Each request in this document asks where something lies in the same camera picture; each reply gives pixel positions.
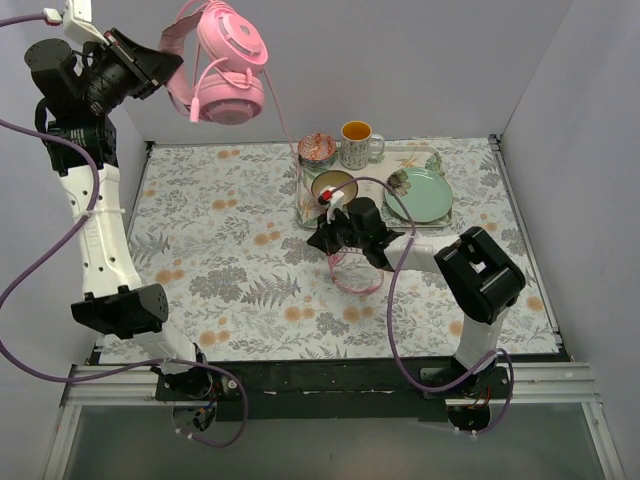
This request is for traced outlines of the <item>red patterned small bowl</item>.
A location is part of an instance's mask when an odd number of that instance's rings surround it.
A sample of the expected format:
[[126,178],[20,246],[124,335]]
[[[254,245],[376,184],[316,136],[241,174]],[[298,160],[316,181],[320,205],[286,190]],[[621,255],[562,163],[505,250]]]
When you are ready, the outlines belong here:
[[334,138],[322,132],[311,133],[299,140],[297,151],[302,165],[320,168],[331,165],[335,160],[337,146]]

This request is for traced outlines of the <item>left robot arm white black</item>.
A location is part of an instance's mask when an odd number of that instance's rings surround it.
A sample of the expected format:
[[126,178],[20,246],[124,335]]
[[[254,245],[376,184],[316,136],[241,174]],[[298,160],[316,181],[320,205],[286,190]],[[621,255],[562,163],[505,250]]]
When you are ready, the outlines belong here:
[[132,340],[163,363],[155,372],[193,400],[213,386],[199,347],[168,321],[164,288],[146,285],[131,258],[119,201],[116,128],[108,115],[126,98],[145,99],[164,86],[180,56],[137,44],[117,29],[106,41],[87,41],[80,52],[57,38],[33,44],[24,55],[43,97],[35,127],[43,134],[75,218],[84,226],[83,300],[74,320],[104,335]]

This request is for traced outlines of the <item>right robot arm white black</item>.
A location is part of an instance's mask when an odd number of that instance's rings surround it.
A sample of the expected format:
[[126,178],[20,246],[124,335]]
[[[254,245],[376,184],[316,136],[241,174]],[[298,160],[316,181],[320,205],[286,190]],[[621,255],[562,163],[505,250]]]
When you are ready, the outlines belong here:
[[[338,192],[323,192],[325,212],[307,244],[328,256],[341,249],[360,250],[369,263],[393,274],[388,295],[387,332],[394,361],[409,383],[429,394],[456,390],[475,397],[489,384],[500,350],[497,340],[508,309],[526,281],[520,268],[480,227],[458,236],[424,236],[390,229],[373,200],[359,197],[346,208]],[[463,332],[448,368],[420,383],[404,367],[393,337],[394,290],[403,270],[441,275],[464,313]]]

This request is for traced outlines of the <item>floral serving tray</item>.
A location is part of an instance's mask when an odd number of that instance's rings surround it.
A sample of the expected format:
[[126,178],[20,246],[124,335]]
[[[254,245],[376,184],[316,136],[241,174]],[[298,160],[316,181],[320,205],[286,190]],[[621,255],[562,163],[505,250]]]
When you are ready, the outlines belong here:
[[[384,192],[396,194],[387,185],[388,177],[396,170],[406,167],[420,167],[431,170],[445,179],[445,170],[440,152],[432,147],[424,145],[392,145],[386,148],[383,159],[380,162],[371,162],[365,168],[358,171],[350,171],[335,160],[331,165],[320,168],[303,167],[298,175],[298,187],[296,194],[297,220],[305,228],[316,227],[317,218],[323,209],[317,204],[311,193],[313,180],[321,173],[328,170],[341,170],[350,173],[353,177],[367,176],[367,181],[359,181],[358,196],[372,199],[379,208],[383,221],[392,228],[408,228],[414,220],[406,207],[397,198],[409,220],[403,220],[396,216],[387,207]],[[453,221],[453,205],[444,217],[430,223],[418,223],[418,228],[444,228]]]

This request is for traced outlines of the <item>beige brown bowl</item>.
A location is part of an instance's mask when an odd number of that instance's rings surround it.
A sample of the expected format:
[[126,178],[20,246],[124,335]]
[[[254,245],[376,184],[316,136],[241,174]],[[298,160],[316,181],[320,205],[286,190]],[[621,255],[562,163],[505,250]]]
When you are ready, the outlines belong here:
[[319,174],[311,184],[313,198],[317,200],[326,187],[339,187],[344,185],[341,192],[345,198],[341,210],[345,212],[347,205],[358,196],[358,185],[356,183],[346,184],[347,181],[352,179],[353,176],[350,173],[341,170],[328,170],[323,172]]

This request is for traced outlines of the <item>aluminium frame rail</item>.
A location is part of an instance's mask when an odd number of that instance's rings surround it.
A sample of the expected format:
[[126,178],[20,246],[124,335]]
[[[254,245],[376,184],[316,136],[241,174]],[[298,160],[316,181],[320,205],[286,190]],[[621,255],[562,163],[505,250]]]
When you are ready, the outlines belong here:
[[63,406],[142,406],[155,401],[158,376],[148,367],[72,383],[63,393]]

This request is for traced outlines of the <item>floral table mat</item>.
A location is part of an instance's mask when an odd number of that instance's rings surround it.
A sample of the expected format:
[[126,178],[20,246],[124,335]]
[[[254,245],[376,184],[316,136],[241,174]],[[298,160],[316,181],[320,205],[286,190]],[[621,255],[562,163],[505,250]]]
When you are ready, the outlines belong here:
[[[360,255],[335,269],[297,220],[285,144],[155,147],[130,251],[161,284],[170,321],[213,361],[386,357],[389,276]],[[394,290],[396,348],[448,356],[463,315],[444,279],[406,271]]]

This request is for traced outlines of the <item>mint green plate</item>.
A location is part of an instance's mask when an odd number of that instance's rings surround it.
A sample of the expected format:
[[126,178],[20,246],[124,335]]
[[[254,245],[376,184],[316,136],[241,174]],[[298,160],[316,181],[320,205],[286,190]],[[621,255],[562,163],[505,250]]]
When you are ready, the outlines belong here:
[[384,192],[387,207],[403,220],[409,220],[402,209],[406,207],[416,224],[436,221],[449,213],[453,205],[453,191],[439,174],[420,167],[406,167],[393,172],[386,181],[396,194]]

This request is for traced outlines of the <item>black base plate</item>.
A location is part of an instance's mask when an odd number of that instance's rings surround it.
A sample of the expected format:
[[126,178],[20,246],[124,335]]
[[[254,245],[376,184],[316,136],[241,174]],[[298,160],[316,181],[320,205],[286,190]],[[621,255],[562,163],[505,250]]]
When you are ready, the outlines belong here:
[[[427,383],[449,367],[445,357],[403,359],[409,373],[420,375]],[[460,390],[444,392],[430,398],[415,389],[401,374],[391,358],[347,360],[286,360],[221,362],[219,368],[229,371],[243,384],[249,401],[249,420],[277,419],[365,419],[406,418],[426,422],[446,422],[446,400],[463,400]],[[233,422],[242,419],[243,407],[237,389],[227,388],[227,379],[213,372],[217,396],[217,420]],[[486,392],[491,400],[504,400],[508,393],[508,374],[504,366],[496,366],[477,384],[475,394]],[[166,380],[158,380],[155,400],[202,402],[169,388]]]

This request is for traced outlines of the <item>pink headphones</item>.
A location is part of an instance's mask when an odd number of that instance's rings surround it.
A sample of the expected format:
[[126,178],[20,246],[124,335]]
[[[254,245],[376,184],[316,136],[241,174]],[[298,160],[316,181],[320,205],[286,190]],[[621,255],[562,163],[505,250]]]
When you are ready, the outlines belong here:
[[224,1],[188,1],[163,30],[159,50],[181,57],[190,33],[209,64],[188,80],[180,66],[166,88],[175,108],[192,123],[239,125],[258,116],[265,102],[259,75],[269,59],[259,31]]

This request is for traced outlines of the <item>floral mug orange inside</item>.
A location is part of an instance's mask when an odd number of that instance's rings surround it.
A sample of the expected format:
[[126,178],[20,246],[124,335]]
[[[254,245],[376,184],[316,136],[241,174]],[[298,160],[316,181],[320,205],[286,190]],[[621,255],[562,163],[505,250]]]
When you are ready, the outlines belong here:
[[386,141],[374,134],[372,127],[363,121],[350,121],[341,129],[340,161],[349,170],[361,170],[371,162],[383,159]]

